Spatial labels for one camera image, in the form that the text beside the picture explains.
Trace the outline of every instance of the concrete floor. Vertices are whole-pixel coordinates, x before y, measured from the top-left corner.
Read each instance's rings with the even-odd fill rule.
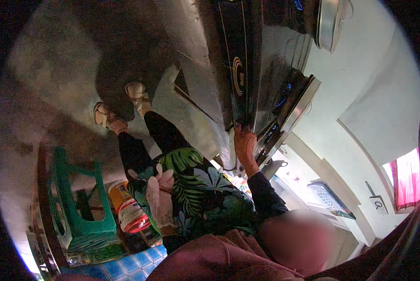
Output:
[[[173,91],[180,59],[148,1],[54,4],[33,14],[14,44],[0,83],[0,205],[17,250],[30,254],[26,230],[40,142],[62,146],[72,163],[98,160],[104,183],[124,177],[117,137],[97,126],[105,101],[129,121],[152,157],[160,150],[125,97],[129,80],[145,83],[153,109],[207,158],[218,153],[207,116]],[[87,186],[72,179],[73,189]]]

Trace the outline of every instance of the green plastic stool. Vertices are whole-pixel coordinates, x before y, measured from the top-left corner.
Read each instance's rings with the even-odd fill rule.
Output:
[[[78,214],[68,177],[68,173],[71,172],[95,178],[96,185],[93,190],[97,189],[99,191],[105,213],[105,218],[102,221],[87,221]],[[52,162],[52,184],[55,185],[58,195],[57,199],[52,194],[52,188],[48,189],[54,228],[57,231],[60,242],[68,251],[83,252],[85,250],[95,249],[104,246],[108,240],[115,237],[116,222],[113,219],[105,193],[99,162],[94,161],[94,170],[92,171],[74,166],[67,163],[65,150],[56,147]],[[64,226],[56,203],[60,203]]]

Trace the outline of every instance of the plastic container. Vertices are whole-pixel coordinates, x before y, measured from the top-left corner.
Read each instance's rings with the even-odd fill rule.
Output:
[[[135,199],[128,193],[127,180],[114,183],[108,194],[118,214],[119,224],[125,233],[137,233],[151,225],[149,218],[143,212]]]

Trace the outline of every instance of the foot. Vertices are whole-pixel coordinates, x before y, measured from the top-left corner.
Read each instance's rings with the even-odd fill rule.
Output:
[[[110,129],[118,135],[121,132],[128,133],[127,122],[111,112],[104,103],[97,103],[94,106],[94,121],[96,124]]]
[[[134,103],[134,107],[140,113],[141,117],[144,118],[146,112],[152,110],[151,102],[145,92],[145,86],[140,82],[128,83],[125,87],[125,92]]]

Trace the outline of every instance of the white sandal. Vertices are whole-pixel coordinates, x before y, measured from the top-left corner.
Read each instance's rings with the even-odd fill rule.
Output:
[[[132,103],[134,103],[134,107],[140,113],[141,117],[144,117],[146,112],[152,110],[151,101],[145,90],[145,86],[140,82],[127,83],[125,87],[126,94]]]
[[[94,121],[99,126],[107,128],[117,135],[120,132],[128,132],[127,122],[117,117],[104,103],[98,102],[93,111]]]

